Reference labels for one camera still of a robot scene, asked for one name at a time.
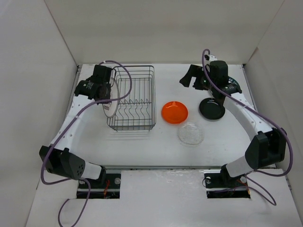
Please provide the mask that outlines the white plate with red characters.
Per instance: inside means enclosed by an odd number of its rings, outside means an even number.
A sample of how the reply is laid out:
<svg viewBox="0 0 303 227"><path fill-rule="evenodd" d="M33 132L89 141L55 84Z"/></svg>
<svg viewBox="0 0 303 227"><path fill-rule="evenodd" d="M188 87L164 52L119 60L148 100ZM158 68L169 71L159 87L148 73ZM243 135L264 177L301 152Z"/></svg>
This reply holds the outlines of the white plate with red characters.
<svg viewBox="0 0 303 227"><path fill-rule="evenodd" d="M111 99L119 98L120 94L119 94L119 90L118 90L118 83L113 78L111 78L110 85L111 85L110 98ZM102 106L103 106L105 116L107 118L112 118L117 112L118 101L117 100L111 101L107 104L103 104Z"/></svg>

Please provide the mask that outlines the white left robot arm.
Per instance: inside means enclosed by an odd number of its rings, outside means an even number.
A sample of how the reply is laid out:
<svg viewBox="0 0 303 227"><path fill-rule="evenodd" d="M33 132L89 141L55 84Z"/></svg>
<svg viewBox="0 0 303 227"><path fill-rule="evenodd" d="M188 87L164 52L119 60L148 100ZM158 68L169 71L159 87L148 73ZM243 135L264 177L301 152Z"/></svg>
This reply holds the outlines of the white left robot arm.
<svg viewBox="0 0 303 227"><path fill-rule="evenodd" d="M94 105L109 104L117 101L112 95L112 68L95 65L87 79L78 82L71 107L64 122L50 145L42 146L39 156L43 162L41 180L44 172L63 177L63 180L89 179L94 187L102 187L106 182L105 167L84 160L76 154L77 142L88 120L88 111Z"/></svg>

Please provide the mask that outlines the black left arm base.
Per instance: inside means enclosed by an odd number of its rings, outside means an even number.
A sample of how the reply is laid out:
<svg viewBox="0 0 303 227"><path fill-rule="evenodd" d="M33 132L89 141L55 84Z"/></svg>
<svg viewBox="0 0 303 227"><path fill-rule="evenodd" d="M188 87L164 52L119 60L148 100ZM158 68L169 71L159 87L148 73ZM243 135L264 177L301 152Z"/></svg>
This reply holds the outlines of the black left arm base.
<svg viewBox="0 0 303 227"><path fill-rule="evenodd" d="M104 182L88 179L91 185L90 199L119 199L121 186L121 171L109 170ZM77 199L85 199L88 195L88 184L79 181L76 192Z"/></svg>

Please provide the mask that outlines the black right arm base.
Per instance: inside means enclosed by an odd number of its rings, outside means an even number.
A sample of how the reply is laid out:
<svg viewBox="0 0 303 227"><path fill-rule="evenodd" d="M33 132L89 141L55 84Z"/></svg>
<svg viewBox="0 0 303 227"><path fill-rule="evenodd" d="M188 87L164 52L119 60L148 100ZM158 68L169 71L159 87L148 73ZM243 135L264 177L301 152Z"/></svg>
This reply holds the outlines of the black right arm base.
<svg viewBox="0 0 303 227"><path fill-rule="evenodd" d="M250 199L247 178L244 175L224 180L219 172L208 171L204 172L202 184L206 188L208 199Z"/></svg>

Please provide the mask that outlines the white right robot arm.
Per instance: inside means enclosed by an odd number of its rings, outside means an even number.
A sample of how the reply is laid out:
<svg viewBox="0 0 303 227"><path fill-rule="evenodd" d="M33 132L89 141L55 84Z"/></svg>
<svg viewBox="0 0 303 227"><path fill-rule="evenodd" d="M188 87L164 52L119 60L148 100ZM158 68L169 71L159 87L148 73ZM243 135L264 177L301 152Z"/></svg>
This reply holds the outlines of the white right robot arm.
<svg viewBox="0 0 303 227"><path fill-rule="evenodd" d="M200 102L201 115L208 120L219 120L228 110L250 139L242 157L221 167L222 185L230 186L236 178L284 160L285 148L290 143L286 132L249 105L239 83L229 77L226 62L210 61L204 67L192 64L179 82L189 87L192 78L194 89L208 90L212 95Z"/></svg>

